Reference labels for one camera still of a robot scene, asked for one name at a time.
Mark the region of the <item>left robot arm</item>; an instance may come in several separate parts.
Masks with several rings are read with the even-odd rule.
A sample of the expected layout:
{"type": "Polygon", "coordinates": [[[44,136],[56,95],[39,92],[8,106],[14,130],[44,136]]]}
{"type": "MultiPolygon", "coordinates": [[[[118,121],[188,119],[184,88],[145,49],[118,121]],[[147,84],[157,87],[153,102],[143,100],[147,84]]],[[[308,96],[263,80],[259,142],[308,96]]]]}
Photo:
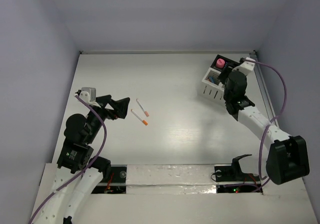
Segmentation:
{"type": "Polygon", "coordinates": [[[111,179],[111,162],[100,156],[107,140],[104,122],[125,119],[130,98],[97,97],[96,89],[89,87],[81,88],[74,97],[89,113],[67,119],[51,193],[34,211],[30,223],[76,223],[97,184],[111,179]]]}

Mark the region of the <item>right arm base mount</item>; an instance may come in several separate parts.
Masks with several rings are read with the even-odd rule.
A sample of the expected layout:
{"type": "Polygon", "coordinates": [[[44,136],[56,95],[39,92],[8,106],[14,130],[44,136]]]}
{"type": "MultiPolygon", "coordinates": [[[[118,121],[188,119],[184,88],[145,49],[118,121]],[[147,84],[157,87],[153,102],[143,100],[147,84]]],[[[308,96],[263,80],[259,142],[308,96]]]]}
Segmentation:
{"type": "Polygon", "coordinates": [[[211,180],[216,184],[217,193],[263,193],[261,179],[241,169],[239,161],[248,156],[251,154],[237,156],[229,164],[214,165],[211,180]]]}

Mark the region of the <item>pink glue stick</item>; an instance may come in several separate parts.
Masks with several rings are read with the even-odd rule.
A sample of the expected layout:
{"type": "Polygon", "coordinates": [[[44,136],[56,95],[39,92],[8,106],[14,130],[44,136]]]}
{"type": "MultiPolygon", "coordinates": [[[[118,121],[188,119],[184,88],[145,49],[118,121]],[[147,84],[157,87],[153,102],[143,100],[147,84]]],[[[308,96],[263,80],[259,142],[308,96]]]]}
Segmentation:
{"type": "Polygon", "coordinates": [[[219,68],[219,69],[223,69],[224,66],[225,66],[225,64],[226,64],[225,60],[219,58],[219,59],[217,59],[215,66],[216,66],[217,68],[219,68]]]}

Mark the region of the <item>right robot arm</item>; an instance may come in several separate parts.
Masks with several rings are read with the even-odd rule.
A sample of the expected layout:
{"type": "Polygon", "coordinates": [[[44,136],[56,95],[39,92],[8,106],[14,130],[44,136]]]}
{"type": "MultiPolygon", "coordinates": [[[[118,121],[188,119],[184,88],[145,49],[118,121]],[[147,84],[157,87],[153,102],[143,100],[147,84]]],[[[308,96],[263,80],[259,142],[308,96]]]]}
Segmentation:
{"type": "Polygon", "coordinates": [[[228,113],[247,127],[268,149],[265,169],[268,178],[280,185],[310,172],[307,145],[301,136],[292,136],[273,125],[246,96],[247,76],[239,70],[223,70],[223,98],[228,113]]]}

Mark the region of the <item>pink tip marker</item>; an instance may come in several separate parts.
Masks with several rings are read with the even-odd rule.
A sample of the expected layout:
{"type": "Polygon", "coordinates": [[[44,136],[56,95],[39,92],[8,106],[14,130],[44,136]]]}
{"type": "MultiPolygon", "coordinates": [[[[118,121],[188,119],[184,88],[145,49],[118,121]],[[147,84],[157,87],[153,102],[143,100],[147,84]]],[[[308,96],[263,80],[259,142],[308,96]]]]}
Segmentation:
{"type": "Polygon", "coordinates": [[[143,113],[145,114],[146,117],[149,117],[149,113],[147,112],[147,110],[143,107],[143,105],[141,104],[141,102],[139,101],[139,99],[136,99],[137,104],[139,105],[139,107],[141,108],[141,110],[143,111],[143,113]]]}

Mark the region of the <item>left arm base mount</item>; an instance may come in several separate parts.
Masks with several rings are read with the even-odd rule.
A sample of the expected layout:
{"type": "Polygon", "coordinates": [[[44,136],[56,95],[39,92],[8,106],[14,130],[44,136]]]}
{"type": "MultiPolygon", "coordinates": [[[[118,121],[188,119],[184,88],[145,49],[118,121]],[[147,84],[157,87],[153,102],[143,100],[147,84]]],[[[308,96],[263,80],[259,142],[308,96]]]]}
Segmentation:
{"type": "Polygon", "coordinates": [[[91,192],[92,194],[126,194],[127,166],[112,165],[111,173],[91,192]]]}

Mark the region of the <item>orange tip marker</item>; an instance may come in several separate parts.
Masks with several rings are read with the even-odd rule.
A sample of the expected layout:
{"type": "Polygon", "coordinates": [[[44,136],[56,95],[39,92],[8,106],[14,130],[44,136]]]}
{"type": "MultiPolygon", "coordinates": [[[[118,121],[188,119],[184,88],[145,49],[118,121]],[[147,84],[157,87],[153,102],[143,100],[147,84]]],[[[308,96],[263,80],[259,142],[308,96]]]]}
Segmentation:
{"type": "Polygon", "coordinates": [[[140,122],[142,122],[145,126],[148,125],[147,121],[144,120],[144,119],[142,119],[142,118],[135,112],[134,109],[131,109],[130,111],[131,111],[131,113],[132,113],[140,122]]]}

